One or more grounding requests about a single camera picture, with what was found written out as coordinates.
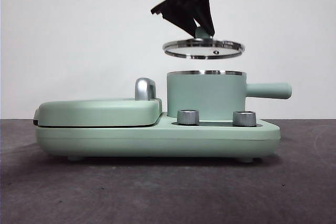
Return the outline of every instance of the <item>appliance foot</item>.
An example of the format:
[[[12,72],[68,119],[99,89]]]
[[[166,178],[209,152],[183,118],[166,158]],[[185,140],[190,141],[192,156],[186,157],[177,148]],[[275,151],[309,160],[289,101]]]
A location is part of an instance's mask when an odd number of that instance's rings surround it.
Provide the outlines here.
[[[252,157],[237,157],[236,160],[242,163],[252,163],[253,162]]]
[[[78,156],[68,156],[68,161],[82,161],[85,157],[78,157]]]

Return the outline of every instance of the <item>mint green pot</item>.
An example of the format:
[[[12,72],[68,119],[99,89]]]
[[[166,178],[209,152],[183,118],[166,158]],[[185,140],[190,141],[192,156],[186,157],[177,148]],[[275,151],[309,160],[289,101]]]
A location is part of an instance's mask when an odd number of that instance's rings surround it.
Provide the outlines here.
[[[168,116],[182,109],[199,110],[200,120],[231,120],[234,111],[245,110],[246,97],[288,99],[287,83],[247,84],[237,71],[192,70],[167,74]]]

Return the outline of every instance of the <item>glass lid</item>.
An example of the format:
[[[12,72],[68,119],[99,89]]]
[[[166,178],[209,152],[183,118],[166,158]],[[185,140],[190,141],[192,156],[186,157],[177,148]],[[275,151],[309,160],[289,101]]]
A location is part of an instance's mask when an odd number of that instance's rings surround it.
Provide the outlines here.
[[[232,58],[245,50],[242,44],[233,41],[200,38],[168,42],[162,48],[167,55],[204,60]]]

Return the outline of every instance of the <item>appliance base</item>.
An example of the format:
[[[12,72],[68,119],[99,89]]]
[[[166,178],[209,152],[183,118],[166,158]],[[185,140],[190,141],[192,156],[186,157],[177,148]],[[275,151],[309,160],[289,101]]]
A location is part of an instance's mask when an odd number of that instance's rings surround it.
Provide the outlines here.
[[[37,143],[70,161],[84,157],[234,157],[252,162],[274,153],[280,128],[257,120],[257,127],[237,127],[231,121],[200,126],[176,124],[162,113],[147,127],[36,127]]]

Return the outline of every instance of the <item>gray table surface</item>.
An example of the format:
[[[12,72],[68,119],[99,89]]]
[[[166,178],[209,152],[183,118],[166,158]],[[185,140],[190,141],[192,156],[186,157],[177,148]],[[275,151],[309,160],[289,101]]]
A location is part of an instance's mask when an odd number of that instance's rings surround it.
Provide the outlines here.
[[[336,120],[268,120],[273,156],[88,158],[44,153],[1,120],[1,219],[20,223],[336,223]]]

